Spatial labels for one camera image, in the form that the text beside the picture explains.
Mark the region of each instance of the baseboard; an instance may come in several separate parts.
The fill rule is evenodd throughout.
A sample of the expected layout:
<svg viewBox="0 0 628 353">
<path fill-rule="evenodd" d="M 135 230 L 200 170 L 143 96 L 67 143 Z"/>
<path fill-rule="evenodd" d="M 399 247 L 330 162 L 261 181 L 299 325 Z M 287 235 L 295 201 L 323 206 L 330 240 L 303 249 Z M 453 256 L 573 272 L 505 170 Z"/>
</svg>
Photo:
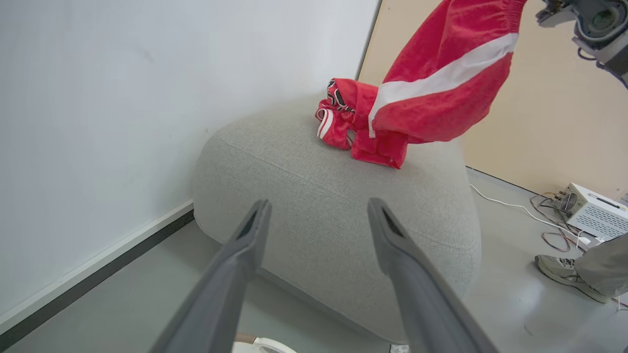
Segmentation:
<svg viewBox="0 0 628 353">
<path fill-rule="evenodd" d="M 162 228 L 171 224 L 193 209 L 192 200 L 186 201 L 184 204 L 161 216 L 159 219 L 152 221 L 137 232 L 127 236 L 115 245 L 94 256 L 83 265 L 75 268 L 58 281 L 48 285 L 46 288 L 35 293 L 30 298 L 22 301 L 20 304 L 10 309 L 8 312 L 0 316 L 0 335 L 28 318 L 30 315 L 49 304 L 51 301 L 64 294 L 66 291 L 100 270 L 111 261 L 117 259 L 133 247 L 137 246 Z"/>
</svg>

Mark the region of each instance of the beige wall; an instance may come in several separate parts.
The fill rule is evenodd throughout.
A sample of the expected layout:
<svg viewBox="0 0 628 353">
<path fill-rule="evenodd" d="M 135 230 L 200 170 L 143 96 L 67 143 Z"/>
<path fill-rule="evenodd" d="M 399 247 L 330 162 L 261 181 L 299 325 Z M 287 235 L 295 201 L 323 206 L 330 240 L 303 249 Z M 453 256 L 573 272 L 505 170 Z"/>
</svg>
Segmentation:
<svg viewBox="0 0 628 353">
<path fill-rule="evenodd" d="M 439 3 L 384 0 L 360 80 L 378 84 Z M 576 55 L 573 23 L 545 29 L 524 9 L 511 75 L 491 113 L 465 136 L 467 165 L 535 192 L 570 182 L 611 198 L 628 189 L 628 91 Z"/>
</svg>

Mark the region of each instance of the gray floor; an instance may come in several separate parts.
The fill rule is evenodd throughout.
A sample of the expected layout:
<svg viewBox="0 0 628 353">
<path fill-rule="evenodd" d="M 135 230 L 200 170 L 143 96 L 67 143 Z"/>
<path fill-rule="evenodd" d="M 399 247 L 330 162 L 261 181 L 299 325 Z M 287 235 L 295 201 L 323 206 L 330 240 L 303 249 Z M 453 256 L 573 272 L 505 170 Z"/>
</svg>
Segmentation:
<svg viewBox="0 0 628 353">
<path fill-rule="evenodd" d="M 529 204 L 532 194 L 525 190 L 473 170 L 469 178 L 486 196 Z M 536 254 L 565 255 L 541 240 L 549 226 L 522 210 L 475 199 L 484 254 L 465 303 L 498 349 L 622 352 L 628 345 L 628 311 L 590 300 L 534 267 Z M 217 249 L 196 223 L 188 224 L 8 352 L 145 352 Z M 575 250 L 568 255 L 579 256 Z M 353 333 L 262 278 L 247 289 L 239 331 L 279 340 L 299 353 L 388 350 L 386 342 Z"/>
</svg>

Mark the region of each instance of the shoe sole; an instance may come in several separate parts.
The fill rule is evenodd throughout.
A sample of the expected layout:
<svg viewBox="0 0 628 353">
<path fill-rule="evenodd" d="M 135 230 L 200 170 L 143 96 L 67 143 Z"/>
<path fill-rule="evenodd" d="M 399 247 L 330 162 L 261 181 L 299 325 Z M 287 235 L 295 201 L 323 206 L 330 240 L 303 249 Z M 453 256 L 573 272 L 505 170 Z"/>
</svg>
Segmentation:
<svg viewBox="0 0 628 353">
<path fill-rule="evenodd" d="M 553 273 L 549 272 L 547 267 L 545 266 L 544 262 L 542 260 L 540 260 L 539 256 L 535 256 L 534 257 L 534 262 L 536 263 L 536 267 L 539 269 L 539 271 L 541 273 L 543 273 L 547 278 L 551 279 L 554 282 L 560 283 L 561 285 L 565 285 L 565 286 L 570 286 L 570 287 L 574 287 L 577 290 L 581 291 L 584 295 L 588 296 L 589 298 L 605 304 L 609 299 L 603 295 L 596 295 L 595 293 L 587 293 L 586 291 L 583 291 L 580 286 L 579 283 L 574 283 L 571 281 L 565 281 L 563 278 L 555 276 Z"/>
</svg>

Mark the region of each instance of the person's leg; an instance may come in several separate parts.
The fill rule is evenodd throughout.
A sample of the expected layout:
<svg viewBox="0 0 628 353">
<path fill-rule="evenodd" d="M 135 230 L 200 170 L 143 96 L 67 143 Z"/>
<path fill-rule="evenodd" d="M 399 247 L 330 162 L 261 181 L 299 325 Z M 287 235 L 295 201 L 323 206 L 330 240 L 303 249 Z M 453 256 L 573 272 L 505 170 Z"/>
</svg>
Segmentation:
<svg viewBox="0 0 628 353">
<path fill-rule="evenodd" d="M 576 259 L 576 272 L 592 288 L 614 298 L 628 291 L 628 234 L 591 248 Z"/>
<path fill-rule="evenodd" d="M 628 291 L 628 234 L 593 247 L 576 260 L 548 255 L 534 260 L 547 277 L 600 303 Z"/>
</svg>

